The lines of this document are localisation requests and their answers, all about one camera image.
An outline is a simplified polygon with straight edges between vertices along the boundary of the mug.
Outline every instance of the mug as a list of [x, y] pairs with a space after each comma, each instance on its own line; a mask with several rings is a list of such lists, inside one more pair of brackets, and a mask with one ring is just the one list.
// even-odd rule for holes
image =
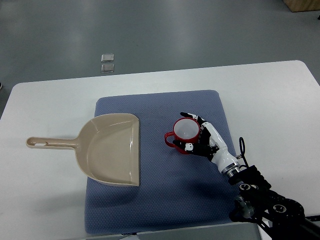
[[186, 151], [182, 150], [180, 147], [174, 145], [171, 142], [168, 142], [167, 138], [174, 136], [175, 140], [179, 140], [183, 143], [195, 144], [198, 142], [200, 133], [199, 123], [190, 117], [183, 117], [178, 119], [174, 125], [173, 130], [164, 134], [164, 141], [171, 148], [177, 149], [181, 154], [189, 154]]

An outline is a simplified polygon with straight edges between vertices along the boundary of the gray floor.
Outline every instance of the gray floor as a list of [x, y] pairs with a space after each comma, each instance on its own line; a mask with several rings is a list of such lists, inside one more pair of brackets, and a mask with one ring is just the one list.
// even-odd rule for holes
[[14, 85], [101, 76], [103, 53], [115, 75], [301, 60], [320, 83], [319, 14], [282, 0], [0, 0], [0, 116]]

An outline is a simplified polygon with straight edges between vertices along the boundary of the blue mat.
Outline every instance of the blue mat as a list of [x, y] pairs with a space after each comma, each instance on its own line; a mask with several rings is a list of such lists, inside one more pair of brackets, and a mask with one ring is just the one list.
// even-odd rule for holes
[[95, 116], [131, 113], [140, 121], [140, 186], [116, 187], [87, 179], [85, 229], [124, 234], [230, 222], [238, 187], [230, 186], [207, 158], [168, 147], [180, 112], [201, 116], [235, 155], [219, 94], [213, 90], [104, 97]]

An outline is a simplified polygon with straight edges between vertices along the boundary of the robotic hand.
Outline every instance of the robotic hand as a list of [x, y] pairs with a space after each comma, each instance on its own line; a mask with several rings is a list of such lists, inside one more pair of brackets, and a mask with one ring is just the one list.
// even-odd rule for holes
[[173, 144], [187, 153], [207, 157], [209, 161], [217, 165], [219, 172], [227, 175], [229, 178], [240, 172], [240, 164], [237, 158], [228, 152], [225, 141], [211, 123], [192, 113], [181, 112], [180, 114], [183, 117], [192, 118], [199, 123], [199, 141], [192, 144], [174, 140]]
[[[241, 155], [232, 156], [211, 123], [192, 113], [180, 114], [199, 123], [199, 140], [193, 144], [174, 140], [173, 144], [190, 154], [207, 157], [218, 166], [219, 172], [228, 176], [231, 185], [239, 184], [235, 208], [229, 214], [233, 222], [258, 224], [273, 240], [320, 240], [320, 227], [305, 218], [303, 206], [270, 190], [271, 185], [258, 169], [248, 165], [242, 137], [239, 139]], [[239, 164], [240, 158], [245, 165]], [[263, 218], [272, 222], [272, 227], [267, 226]]]

